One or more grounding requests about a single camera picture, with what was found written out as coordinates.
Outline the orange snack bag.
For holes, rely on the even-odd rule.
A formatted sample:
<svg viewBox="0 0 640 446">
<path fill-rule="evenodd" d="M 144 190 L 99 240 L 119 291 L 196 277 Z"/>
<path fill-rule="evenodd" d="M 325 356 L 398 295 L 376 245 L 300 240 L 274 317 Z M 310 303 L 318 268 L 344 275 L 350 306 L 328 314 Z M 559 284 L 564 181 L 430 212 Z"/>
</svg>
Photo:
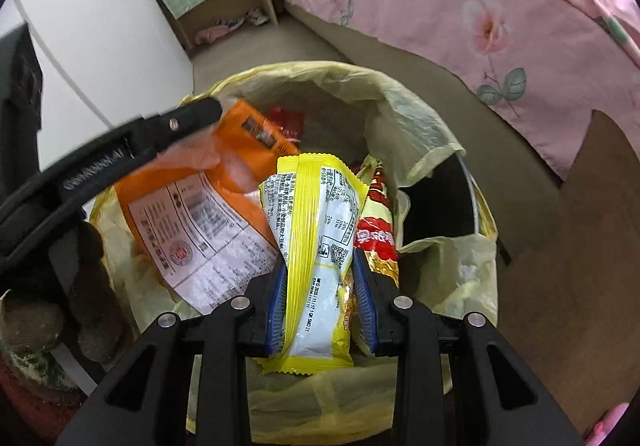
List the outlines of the orange snack bag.
<svg viewBox="0 0 640 446">
<path fill-rule="evenodd" d="M 115 186 L 163 281 L 203 315 L 270 273 L 279 255 L 258 187 L 297 149 L 244 100 Z"/>
</svg>

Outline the gold snack wrapper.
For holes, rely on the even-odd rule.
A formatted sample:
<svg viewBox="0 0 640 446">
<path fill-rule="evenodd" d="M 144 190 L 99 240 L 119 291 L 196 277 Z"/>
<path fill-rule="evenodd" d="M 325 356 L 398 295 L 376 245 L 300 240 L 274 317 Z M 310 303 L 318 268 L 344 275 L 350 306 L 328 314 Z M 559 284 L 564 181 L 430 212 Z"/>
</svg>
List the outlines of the gold snack wrapper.
<svg viewBox="0 0 640 446">
<path fill-rule="evenodd" d="M 355 247 L 363 250 L 372 273 L 392 278 L 398 287 L 394 218 L 383 163 L 368 155 L 357 177 L 369 189 L 356 229 Z"/>
</svg>

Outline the yellow snack wrapper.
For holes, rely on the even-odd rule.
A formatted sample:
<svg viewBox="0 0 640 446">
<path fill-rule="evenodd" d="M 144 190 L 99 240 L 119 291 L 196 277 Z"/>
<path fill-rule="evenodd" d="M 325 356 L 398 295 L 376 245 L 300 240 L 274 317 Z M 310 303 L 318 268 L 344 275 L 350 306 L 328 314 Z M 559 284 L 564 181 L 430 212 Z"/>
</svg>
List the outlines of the yellow snack wrapper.
<svg viewBox="0 0 640 446">
<path fill-rule="evenodd" d="M 352 253 L 368 186 L 326 153 L 282 157 L 260 202 L 286 268 L 265 374 L 312 376 L 352 366 Z"/>
</svg>

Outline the yellow-lined trash bin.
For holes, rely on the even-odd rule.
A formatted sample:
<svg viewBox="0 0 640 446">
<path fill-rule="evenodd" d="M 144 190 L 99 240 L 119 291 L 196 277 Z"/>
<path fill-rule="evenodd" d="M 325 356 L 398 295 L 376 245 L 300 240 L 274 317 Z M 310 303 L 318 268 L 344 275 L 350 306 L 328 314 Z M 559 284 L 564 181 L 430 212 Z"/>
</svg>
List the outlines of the yellow-lined trash bin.
<svg viewBox="0 0 640 446">
<path fill-rule="evenodd" d="M 362 338 L 365 262 L 439 315 L 498 318 L 498 231 L 463 148 L 417 95 L 331 61 L 258 66 L 224 115 L 106 189 L 90 221 L 135 333 L 208 315 L 282 259 L 274 348 L 247 362 L 254 442 L 339 445 L 392 424 L 396 362 Z"/>
</svg>

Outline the pink caterpillar toy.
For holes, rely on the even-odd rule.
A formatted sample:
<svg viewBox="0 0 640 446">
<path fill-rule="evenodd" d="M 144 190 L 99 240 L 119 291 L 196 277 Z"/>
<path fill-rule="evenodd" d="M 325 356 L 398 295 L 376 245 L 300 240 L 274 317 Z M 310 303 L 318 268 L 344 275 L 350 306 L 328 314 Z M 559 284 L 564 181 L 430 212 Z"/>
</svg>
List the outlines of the pink caterpillar toy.
<svg viewBox="0 0 640 446">
<path fill-rule="evenodd" d="M 615 428 L 616 424 L 623 417 L 623 414 L 628 409 L 628 403 L 621 403 L 611 409 L 609 409 L 600 420 L 592 427 L 585 439 L 586 446 L 600 446 L 604 440 Z"/>
</svg>

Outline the brown cloth table cover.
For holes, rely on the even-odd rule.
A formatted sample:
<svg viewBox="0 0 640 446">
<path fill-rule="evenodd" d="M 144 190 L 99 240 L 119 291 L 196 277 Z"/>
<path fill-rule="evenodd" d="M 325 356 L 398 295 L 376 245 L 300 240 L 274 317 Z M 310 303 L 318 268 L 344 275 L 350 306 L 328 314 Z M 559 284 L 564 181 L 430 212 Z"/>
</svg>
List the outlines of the brown cloth table cover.
<svg viewBox="0 0 640 446">
<path fill-rule="evenodd" d="M 498 328 L 579 432 L 639 387 L 639 158 L 593 112 L 541 241 L 499 276 Z"/>
</svg>

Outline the red snack wrapper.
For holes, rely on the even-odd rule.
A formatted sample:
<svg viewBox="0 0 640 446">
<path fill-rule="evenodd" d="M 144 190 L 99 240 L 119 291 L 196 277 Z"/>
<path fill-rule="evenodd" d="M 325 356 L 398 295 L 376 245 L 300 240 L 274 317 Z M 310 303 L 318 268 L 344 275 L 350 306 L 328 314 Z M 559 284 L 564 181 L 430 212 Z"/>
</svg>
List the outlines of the red snack wrapper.
<svg viewBox="0 0 640 446">
<path fill-rule="evenodd" d="M 285 110 L 280 106 L 271 108 L 267 119 L 276 126 L 291 143 L 298 145 L 303 138 L 305 115 L 300 112 Z"/>
</svg>

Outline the pink floral bed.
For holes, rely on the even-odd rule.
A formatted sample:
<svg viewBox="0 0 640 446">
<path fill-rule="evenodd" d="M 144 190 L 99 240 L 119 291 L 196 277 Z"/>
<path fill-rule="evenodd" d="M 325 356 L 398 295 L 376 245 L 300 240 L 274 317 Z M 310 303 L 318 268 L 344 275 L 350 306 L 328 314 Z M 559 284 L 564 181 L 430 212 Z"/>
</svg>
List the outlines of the pink floral bed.
<svg viewBox="0 0 640 446">
<path fill-rule="evenodd" d="M 565 176 L 593 111 L 639 140 L 634 0 L 286 0 L 457 75 Z"/>
</svg>

